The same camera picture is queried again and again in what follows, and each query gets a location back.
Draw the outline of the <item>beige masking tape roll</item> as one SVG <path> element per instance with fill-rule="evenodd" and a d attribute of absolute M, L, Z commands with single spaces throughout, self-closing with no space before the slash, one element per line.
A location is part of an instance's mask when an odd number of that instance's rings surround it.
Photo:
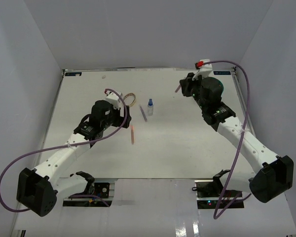
<path fill-rule="evenodd" d="M 124 96 L 123 98 L 125 104 L 129 107 L 133 107 L 136 102 L 137 102 L 137 98 L 136 95 L 134 93 L 128 93 Z"/>

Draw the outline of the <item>purple clear-capped pen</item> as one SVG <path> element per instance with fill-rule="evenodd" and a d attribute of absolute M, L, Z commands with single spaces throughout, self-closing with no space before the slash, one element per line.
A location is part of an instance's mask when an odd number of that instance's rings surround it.
<path fill-rule="evenodd" d="M 141 105 L 139 105 L 139 108 L 140 108 L 140 111 L 141 111 L 141 113 L 142 113 L 142 116 L 143 116 L 144 121 L 147 122 L 148 119 L 147 119 L 147 116 L 146 116 L 146 114 L 145 114 L 145 112 L 144 112 L 143 107 L 142 107 Z"/>

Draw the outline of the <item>small blue-capped spray bottle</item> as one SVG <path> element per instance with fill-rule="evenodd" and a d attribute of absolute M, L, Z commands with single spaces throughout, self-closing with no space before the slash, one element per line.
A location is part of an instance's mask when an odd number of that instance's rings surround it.
<path fill-rule="evenodd" d="M 149 116 L 153 115 L 153 101 L 152 101 L 152 99 L 149 99 L 149 101 L 148 101 L 148 110 L 147 110 L 147 112 L 148 112 Z"/>

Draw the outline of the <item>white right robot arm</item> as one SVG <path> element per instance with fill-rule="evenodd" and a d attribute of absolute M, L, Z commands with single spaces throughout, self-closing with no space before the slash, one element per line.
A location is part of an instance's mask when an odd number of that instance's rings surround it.
<path fill-rule="evenodd" d="M 293 184 L 294 162 L 289 156 L 279 156 L 262 144 L 251 132 L 245 131 L 236 113 L 222 101 L 223 84 L 214 77 L 194 73 L 180 80 L 182 95 L 192 97 L 202 112 L 204 121 L 226 138 L 252 167 L 254 174 L 233 174 L 222 170 L 212 182 L 199 188 L 202 194 L 226 196 L 230 190 L 249 192 L 267 203 Z"/>

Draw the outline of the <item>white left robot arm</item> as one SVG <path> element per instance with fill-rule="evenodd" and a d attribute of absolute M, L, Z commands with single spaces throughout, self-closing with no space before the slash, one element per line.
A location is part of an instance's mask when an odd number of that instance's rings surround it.
<path fill-rule="evenodd" d="M 17 200 L 40 217 L 46 216 L 59 198 L 89 197 L 94 194 L 95 179 L 78 171 L 69 178 L 62 174 L 99 140 L 104 131 L 113 126 L 128 128 L 131 121 L 129 106 L 116 109 L 106 100 L 96 101 L 91 113 L 85 115 L 63 148 L 32 170 L 19 174 Z"/>

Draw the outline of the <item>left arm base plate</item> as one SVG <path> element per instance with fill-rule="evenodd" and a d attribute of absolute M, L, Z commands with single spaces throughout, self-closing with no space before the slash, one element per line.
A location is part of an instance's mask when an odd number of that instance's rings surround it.
<path fill-rule="evenodd" d="M 67 198 L 63 207 L 110 207 L 114 196 L 114 183 L 95 183 L 93 192 L 86 197 Z"/>

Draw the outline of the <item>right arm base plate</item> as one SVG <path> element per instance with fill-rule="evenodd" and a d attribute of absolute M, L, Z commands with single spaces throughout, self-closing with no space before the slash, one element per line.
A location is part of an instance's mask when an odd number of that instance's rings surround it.
<path fill-rule="evenodd" d="M 217 192 L 213 186 L 212 180 L 195 180 L 192 191 L 196 194 L 198 210 L 215 209 L 218 203 L 220 192 Z M 239 191 L 226 190 L 219 205 L 219 209 L 225 208 L 236 197 Z"/>

